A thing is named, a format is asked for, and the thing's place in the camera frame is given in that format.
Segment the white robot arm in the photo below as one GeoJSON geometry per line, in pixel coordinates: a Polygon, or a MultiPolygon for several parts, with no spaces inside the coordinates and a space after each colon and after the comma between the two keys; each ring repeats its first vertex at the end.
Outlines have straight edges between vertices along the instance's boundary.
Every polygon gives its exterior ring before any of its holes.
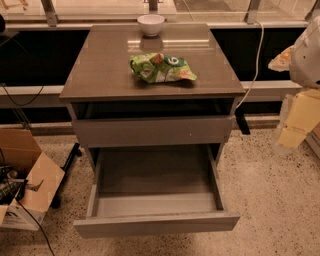
{"type": "Polygon", "coordinates": [[[268,64],[273,71],[288,71],[292,82],[302,87],[287,94],[280,110],[273,148],[288,154],[298,148],[320,123],[320,16],[314,18],[295,43],[268,64]]]}

